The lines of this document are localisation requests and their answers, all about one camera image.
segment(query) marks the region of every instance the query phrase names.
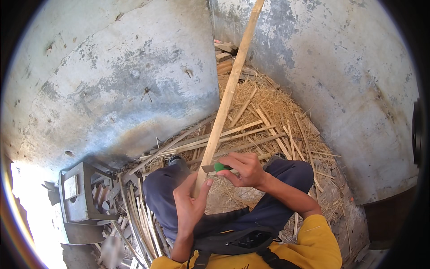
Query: hand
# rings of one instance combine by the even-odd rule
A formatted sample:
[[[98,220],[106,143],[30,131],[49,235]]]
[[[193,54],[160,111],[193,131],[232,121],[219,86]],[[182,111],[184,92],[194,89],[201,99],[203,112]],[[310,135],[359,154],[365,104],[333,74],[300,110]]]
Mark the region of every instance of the hand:
[[[230,170],[221,170],[217,176],[226,177],[235,187],[253,187],[261,190],[268,179],[268,173],[263,171],[256,153],[232,152],[221,157],[218,162],[228,165],[239,172],[239,176]]]
[[[197,222],[202,218],[206,208],[206,198],[213,183],[206,180],[200,188],[199,197],[190,197],[190,189],[197,179],[197,172],[189,175],[185,181],[173,190],[176,211],[178,213],[178,235],[187,237],[193,233]]]

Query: black backpack strap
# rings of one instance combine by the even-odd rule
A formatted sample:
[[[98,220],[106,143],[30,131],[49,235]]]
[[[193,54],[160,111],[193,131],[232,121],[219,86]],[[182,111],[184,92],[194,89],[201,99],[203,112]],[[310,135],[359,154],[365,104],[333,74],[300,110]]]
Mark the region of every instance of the black backpack strap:
[[[209,251],[199,250],[199,256],[194,262],[193,269],[205,269],[209,263],[209,257],[211,256],[211,254],[212,253],[210,253]]]
[[[263,260],[273,269],[300,269],[297,265],[290,261],[280,259],[278,255],[273,253],[269,248],[257,251]]]

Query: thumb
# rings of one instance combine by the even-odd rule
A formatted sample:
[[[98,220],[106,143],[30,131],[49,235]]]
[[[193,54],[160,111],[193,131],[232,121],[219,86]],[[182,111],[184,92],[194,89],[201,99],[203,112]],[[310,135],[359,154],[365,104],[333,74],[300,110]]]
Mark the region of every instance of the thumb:
[[[213,179],[208,179],[200,187],[199,197],[197,197],[196,199],[199,204],[204,204],[206,206],[206,199],[208,197],[209,190],[211,189],[213,182]]]
[[[235,174],[233,174],[230,170],[221,170],[221,171],[218,171],[217,173],[216,173],[216,175],[217,176],[223,176],[223,177],[225,177],[226,179],[228,179],[232,184],[233,184],[233,186],[235,186],[235,187],[239,187],[240,186],[240,184],[241,184],[241,180],[235,175]]]

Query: right hand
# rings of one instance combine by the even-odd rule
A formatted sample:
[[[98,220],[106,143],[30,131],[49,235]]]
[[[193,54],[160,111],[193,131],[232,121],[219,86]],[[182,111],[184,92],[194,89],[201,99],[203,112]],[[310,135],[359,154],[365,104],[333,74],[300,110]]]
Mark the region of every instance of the right hand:
[[[232,152],[226,157],[221,157],[218,162],[228,165],[239,172],[239,176],[230,170],[221,170],[217,176],[224,176],[235,187],[253,187],[261,189],[267,182],[269,173],[263,171],[256,153]]]

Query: dark blue pants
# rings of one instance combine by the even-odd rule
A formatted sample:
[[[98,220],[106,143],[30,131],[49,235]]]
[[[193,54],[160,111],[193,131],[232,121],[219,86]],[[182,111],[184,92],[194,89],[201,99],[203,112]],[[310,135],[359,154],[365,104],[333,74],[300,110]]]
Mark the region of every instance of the dark blue pants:
[[[266,168],[266,172],[304,193],[308,193],[313,184],[312,167],[303,161],[275,160]],[[172,241],[176,239],[178,232],[173,190],[185,177],[178,165],[171,165],[152,172],[143,182],[146,203],[163,227],[164,234]],[[194,237],[204,237],[212,232],[242,231],[256,226],[267,226],[281,231],[293,213],[294,211],[279,200],[265,194],[251,212],[245,208],[204,215],[194,229]]]

